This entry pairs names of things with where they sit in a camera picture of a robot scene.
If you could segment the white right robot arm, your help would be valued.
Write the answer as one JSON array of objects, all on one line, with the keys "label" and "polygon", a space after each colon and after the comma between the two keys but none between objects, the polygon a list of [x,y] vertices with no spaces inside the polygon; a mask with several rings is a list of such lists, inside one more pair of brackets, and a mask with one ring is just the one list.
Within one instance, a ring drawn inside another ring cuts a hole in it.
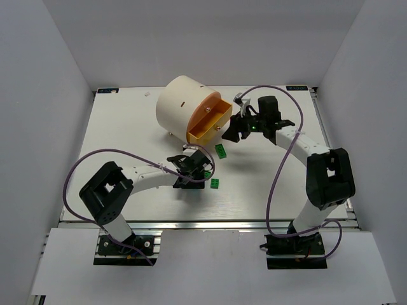
[{"label": "white right robot arm", "polygon": [[355,194],[355,183],[348,152],[332,149],[304,133],[292,121],[282,119],[274,96],[258,99],[258,110],[250,100],[237,95],[234,102],[238,113],[230,118],[230,125],[222,138],[234,143],[252,133],[261,133],[275,146],[286,150],[284,159],[294,156],[306,167],[305,190],[307,201],[300,214],[279,238],[304,238],[322,227],[324,220]]}]

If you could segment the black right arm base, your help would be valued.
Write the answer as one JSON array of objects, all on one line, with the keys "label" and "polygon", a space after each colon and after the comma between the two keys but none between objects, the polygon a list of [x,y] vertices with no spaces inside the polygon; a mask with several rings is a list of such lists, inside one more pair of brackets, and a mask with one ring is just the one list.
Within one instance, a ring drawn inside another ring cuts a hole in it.
[{"label": "black right arm base", "polygon": [[266,252],[269,270],[327,269],[325,248],[320,233],[310,236],[276,238],[265,235],[259,248]]}]

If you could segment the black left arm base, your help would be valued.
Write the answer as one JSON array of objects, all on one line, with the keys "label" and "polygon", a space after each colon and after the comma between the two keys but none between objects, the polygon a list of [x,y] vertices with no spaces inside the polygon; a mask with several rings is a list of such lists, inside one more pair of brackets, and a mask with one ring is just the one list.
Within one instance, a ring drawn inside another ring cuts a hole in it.
[{"label": "black left arm base", "polygon": [[155,265],[160,251],[160,233],[133,233],[115,243],[106,233],[97,238],[93,264],[95,266],[147,266]]}]

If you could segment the yellow drawer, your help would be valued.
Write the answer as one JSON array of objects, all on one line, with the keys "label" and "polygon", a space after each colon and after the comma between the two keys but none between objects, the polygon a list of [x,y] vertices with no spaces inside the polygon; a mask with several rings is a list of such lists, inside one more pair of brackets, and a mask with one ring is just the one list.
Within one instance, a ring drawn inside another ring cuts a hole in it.
[{"label": "yellow drawer", "polygon": [[209,112],[204,110],[203,116],[198,120],[197,124],[187,132],[186,139],[188,143],[203,146],[208,144],[220,129],[229,122],[233,107],[230,103],[220,100],[209,109]]}]

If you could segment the dark green long lego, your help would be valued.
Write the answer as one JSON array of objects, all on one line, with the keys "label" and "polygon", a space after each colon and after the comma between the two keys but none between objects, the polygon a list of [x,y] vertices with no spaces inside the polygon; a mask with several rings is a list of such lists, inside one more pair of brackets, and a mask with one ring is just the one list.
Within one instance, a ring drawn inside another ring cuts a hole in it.
[{"label": "dark green long lego", "polygon": [[216,144],[215,150],[216,150],[216,153],[217,153],[219,159],[223,159],[223,158],[227,157],[226,151],[222,144]]}]

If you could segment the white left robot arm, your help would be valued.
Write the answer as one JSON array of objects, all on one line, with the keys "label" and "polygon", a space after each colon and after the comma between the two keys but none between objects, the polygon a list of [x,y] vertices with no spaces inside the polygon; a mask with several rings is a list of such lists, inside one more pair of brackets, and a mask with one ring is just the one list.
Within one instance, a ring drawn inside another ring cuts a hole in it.
[{"label": "white left robot arm", "polygon": [[214,170],[213,159],[199,149],[187,148],[186,152],[154,165],[120,167],[109,161],[81,188],[79,197],[97,225],[119,243],[133,246],[135,234],[121,214],[129,197],[162,186],[205,187],[206,171]]}]

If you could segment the cream round drawer cabinet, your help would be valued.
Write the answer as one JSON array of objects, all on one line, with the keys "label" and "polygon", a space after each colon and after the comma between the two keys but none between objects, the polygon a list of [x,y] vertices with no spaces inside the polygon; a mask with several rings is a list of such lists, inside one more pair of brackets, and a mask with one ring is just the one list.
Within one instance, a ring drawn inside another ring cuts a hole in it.
[{"label": "cream round drawer cabinet", "polygon": [[198,104],[211,93],[212,88],[187,76],[173,79],[161,92],[156,103],[158,124],[183,142],[190,130],[190,117]]}]

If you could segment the green square lego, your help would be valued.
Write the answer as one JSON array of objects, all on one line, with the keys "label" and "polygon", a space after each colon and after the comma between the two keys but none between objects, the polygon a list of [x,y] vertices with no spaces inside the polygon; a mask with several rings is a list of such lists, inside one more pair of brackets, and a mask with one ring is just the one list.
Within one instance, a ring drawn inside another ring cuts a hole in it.
[{"label": "green square lego", "polygon": [[219,189],[219,179],[211,179],[210,180],[210,188],[211,189]]}]

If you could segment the orange top drawer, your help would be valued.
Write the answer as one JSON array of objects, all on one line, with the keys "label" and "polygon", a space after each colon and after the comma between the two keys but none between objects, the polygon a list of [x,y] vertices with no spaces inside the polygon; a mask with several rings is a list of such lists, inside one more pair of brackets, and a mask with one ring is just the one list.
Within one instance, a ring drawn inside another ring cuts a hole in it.
[{"label": "orange top drawer", "polygon": [[197,125],[207,114],[207,108],[211,109],[221,100],[221,94],[217,91],[205,97],[194,110],[190,117],[189,127]]}]

